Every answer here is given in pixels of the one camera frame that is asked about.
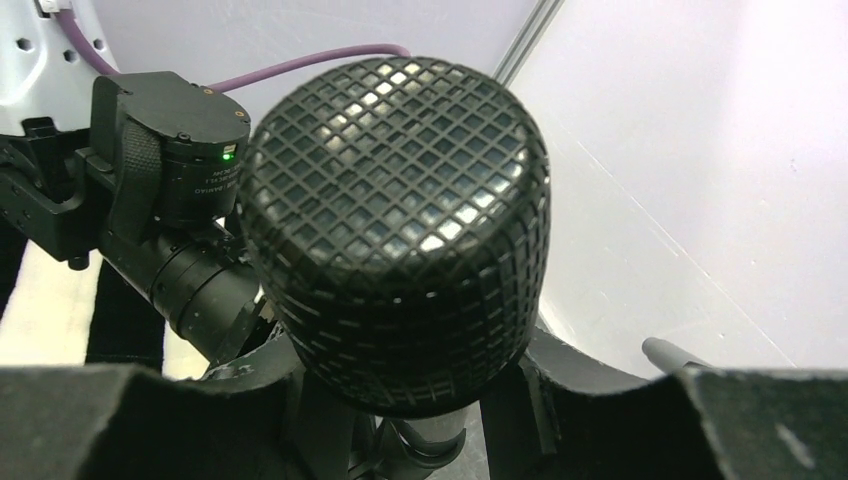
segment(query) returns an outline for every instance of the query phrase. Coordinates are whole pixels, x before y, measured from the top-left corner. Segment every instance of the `black strap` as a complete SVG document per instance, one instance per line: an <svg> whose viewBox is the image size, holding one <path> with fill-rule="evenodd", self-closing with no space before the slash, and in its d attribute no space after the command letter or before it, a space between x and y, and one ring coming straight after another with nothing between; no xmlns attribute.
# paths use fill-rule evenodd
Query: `black strap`
<svg viewBox="0 0 848 480"><path fill-rule="evenodd" d="M162 154L156 135L132 120L127 121L121 140L109 229L127 241L140 243L159 194Z"/></svg>

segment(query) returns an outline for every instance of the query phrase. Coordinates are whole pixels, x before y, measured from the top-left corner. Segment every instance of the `black textured grip pad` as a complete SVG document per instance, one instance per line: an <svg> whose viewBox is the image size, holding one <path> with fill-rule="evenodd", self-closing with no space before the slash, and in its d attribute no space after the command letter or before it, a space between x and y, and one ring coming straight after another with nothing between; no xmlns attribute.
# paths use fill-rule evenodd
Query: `black textured grip pad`
<svg viewBox="0 0 848 480"><path fill-rule="evenodd" d="M156 135L127 121L115 169L115 199L109 213L109 229L125 240L139 242L150 219L162 181L161 155Z"/></svg>
<svg viewBox="0 0 848 480"><path fill-rule="evenodd" d="M304 363L351 404L441 414L523 352L548 160L494 80L429 58L351 63L275 107L247 156L254 265Z"/></svg>

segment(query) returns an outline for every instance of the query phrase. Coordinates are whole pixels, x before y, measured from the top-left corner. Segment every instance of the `white surface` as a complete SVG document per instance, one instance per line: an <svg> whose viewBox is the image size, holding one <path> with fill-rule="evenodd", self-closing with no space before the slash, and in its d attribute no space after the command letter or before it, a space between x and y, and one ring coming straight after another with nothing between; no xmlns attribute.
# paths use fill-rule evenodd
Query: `white surface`
<svg viewBox="0 0 848 480"><path fill-rule="evenodd" d="M397 43L492 73L536 0L94 0L124 72L212 84L322 50ZM254 123L341 60L231 92Z"/></svg>
<svg viewBox="0 0 848 480"><path fill-rule="evenodd" d="M77 19L93 41L103 31L90 0L75 0ZM29 41L29 50L17 41ZM0 0L0 135L23 136L21 120L52 117L60 131L88 128L91 84L96 72L81 58L65 61L73 50L58 23L42 18L32 0ZM101 52L115 60L105 43Z"/></svg>
<svg viewBox="0 0 848 480"><path fill-rule="evenodd" d="M658 375L848 367L848 3L569 0L512 85L552 159L543 315Z"/></svg>

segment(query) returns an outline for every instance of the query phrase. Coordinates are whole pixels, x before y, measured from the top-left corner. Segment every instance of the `white panel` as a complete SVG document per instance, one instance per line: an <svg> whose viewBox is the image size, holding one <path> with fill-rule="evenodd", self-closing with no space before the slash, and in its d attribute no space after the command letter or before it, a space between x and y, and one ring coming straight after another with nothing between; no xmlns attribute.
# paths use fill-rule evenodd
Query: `white panel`
<svg viewBox="0 0 848 480"><path fill-rule="evenodd" d="M494 73L536 0L93 0L124 72L172 70L211 84L321 50L397 43ZM232 93L258 122L280 98L345 61Z"/></svg>
<svg viewBox="0 0 848 480"><path fill-rule="evenodd" d="M569 0L512 85L553 162L543 315L627 371L848 367L848 3Z"/></svg>

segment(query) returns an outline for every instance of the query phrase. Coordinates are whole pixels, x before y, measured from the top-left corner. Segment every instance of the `white wall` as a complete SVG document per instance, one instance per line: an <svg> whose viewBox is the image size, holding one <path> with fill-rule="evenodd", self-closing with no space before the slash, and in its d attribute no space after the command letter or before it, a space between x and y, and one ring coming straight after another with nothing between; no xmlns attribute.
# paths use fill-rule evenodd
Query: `white wall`
<svg viewBox="0 0 848 480"><path fill-rule="evenodd" d="M397 43L416 55L443 57L492 73L536 0L92 3L122 71L172 70L193 82L211 84L359 43ZM308 67L231 95L258 122L282 96L339 63Z"/></svg>
<svg viewBox="0 0 848 480"><path fill-rule="evenodd" d="M553 162L543 315L629 372L848 367L848 3L568 0L512 89Z"/></svg>

